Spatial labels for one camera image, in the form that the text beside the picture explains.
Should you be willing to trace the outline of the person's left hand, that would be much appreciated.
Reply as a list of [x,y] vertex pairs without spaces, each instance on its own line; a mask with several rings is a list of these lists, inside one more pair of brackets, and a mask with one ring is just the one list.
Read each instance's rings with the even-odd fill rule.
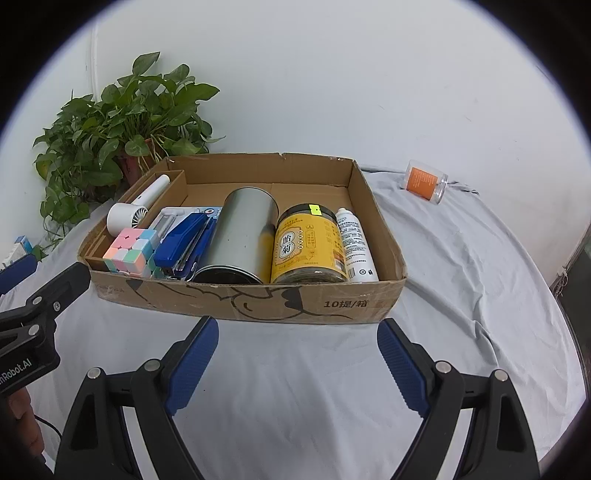
[[18,438],[37,457],[44,451],[44,440],[31,405],[31,397],[26,388],[22,388],[8,397],[8,405],[16,420]]

